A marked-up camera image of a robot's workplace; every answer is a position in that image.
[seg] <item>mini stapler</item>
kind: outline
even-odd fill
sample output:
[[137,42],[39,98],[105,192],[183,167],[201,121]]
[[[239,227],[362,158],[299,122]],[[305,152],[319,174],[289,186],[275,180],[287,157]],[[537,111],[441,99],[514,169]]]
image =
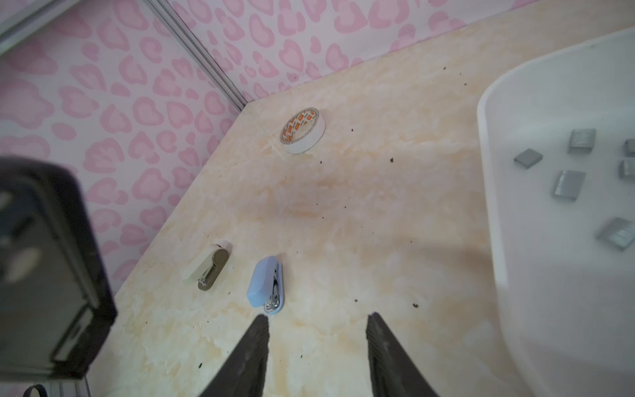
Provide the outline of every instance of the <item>mini stapler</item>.
[[282,264],[276,257],[264,258],[256,264],[247,289],[247,299],[252,307],[264,306],[266,314],[274,314],[282,309]]

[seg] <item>white plastic container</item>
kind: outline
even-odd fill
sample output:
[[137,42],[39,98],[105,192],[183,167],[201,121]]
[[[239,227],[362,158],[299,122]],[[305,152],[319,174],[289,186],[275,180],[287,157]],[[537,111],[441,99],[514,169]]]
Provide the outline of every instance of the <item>white plastic container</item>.
[[[635,396],[635,245],[596,239],[635,221],[620,180],[635,138],[635,28],[527,62],[496,80],[478,126],[498,310],[505,341],[537,396]],[[597,128],[590,154],[571,130]],[[513,159],[544,155],[529,170]],[[561,170],[586,172],[578,200],[551,196]]]

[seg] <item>pink patterned wall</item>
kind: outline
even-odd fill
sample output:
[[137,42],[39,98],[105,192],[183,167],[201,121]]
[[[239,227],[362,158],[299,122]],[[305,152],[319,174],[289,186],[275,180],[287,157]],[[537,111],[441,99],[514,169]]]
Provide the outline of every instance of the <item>pink patterned wall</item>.
[[169,0],[245,99],[536,0]]
[[134,0],[87,0],[0,60],[0,154],[75,174],[114,291],[237,115]]

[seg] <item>metal frame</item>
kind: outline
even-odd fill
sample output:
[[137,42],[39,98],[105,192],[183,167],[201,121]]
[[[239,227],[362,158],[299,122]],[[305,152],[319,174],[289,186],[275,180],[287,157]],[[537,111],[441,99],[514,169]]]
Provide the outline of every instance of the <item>metal frame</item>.
[[39,0],[0,23],[0,56],[82,0]]
[[239,110],[243,110],[247,101],[168,2],[166,0],[144,0],[144,2],[158,19],[172,31],[174,38],[192,55],[202,70],[225,92],[231,102]]

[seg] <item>metal block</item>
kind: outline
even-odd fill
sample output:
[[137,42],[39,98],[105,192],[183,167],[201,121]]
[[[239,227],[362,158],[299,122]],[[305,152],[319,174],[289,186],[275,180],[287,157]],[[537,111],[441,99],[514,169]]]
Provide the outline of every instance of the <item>metal block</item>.
[[598,234],[598,240],[625,251],[635,241],[635,222],[615,218]]
[[582,190],[582,184],[584,183],[584,177],[586,175],[586,172],[562,171],[556,181],[553,196],[575,201],[580,194],[580,190]]
[[627,139],[624,142],[624,152],[626,153],[626,157],[635,157],[635,138]]
[[635,180],[635,159],[626,159],[620,162],[620,178]]
[[515,162],[527,169],[538,164],[540,160],[542,160],[542,155],[533,149],[527,149],[514,158]]
[[576,128],[569,138],[569,153],[591,153],[595,146],[595,128]]

